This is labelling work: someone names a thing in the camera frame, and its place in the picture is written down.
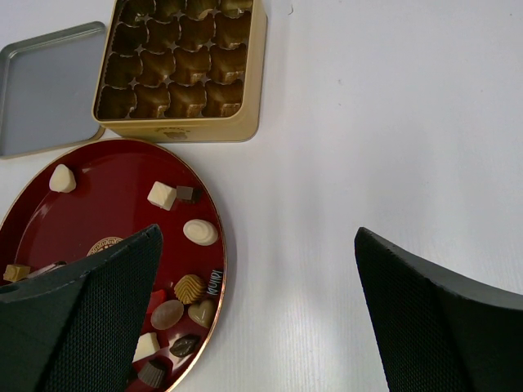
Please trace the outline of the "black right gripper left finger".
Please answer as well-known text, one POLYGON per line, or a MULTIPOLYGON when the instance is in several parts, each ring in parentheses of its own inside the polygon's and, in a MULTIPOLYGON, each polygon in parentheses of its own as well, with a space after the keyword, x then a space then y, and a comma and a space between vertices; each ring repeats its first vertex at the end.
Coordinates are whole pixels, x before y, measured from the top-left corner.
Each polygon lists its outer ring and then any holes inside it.
POLYGON ((163 235, 150 225, 108 249, 1 288, 3 391, 123 391, 163 235))

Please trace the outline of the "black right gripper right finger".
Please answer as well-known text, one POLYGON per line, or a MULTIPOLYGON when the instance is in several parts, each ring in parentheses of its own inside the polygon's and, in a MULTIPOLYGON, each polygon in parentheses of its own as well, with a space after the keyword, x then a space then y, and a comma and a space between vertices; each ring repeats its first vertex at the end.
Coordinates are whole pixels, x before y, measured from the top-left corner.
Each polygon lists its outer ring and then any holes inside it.
POLYGON ((390 391, 520 391, 522 296, 364 227, 355 259, 390 391))

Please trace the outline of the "metal tongs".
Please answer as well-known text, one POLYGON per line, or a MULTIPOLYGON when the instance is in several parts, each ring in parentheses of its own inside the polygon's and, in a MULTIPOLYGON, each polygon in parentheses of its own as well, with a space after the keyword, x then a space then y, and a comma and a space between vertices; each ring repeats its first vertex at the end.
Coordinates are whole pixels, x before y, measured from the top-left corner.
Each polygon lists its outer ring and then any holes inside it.
POLYGON ((60 267, 63 267, 67 265, 67 263, 65 261, 58 261, 58 262, 55 262, 51 265, 48 265, 48 266, 45 266, 45 267, 42 267, 41 269, 37 269, 31 273, 29 273, 27 275, 27 279, 30 279, 30 278, 36 278, 40 275, 43 275, 43 274, 46 274, 46 273, 49 273, 53 270, 57 270, 59 269, 60 267))

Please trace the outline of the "tan square swirl chocolate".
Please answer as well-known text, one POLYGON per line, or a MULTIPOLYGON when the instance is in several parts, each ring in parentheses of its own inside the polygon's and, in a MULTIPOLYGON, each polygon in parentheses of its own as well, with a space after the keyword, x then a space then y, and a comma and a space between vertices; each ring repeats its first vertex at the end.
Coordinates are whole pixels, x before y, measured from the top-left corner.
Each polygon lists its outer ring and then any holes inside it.
POLYGON ((3 280, 10 283, 15 283, 27 278, 30 271, 30 266, 20 264, 9 264, 5 268, 3 280))

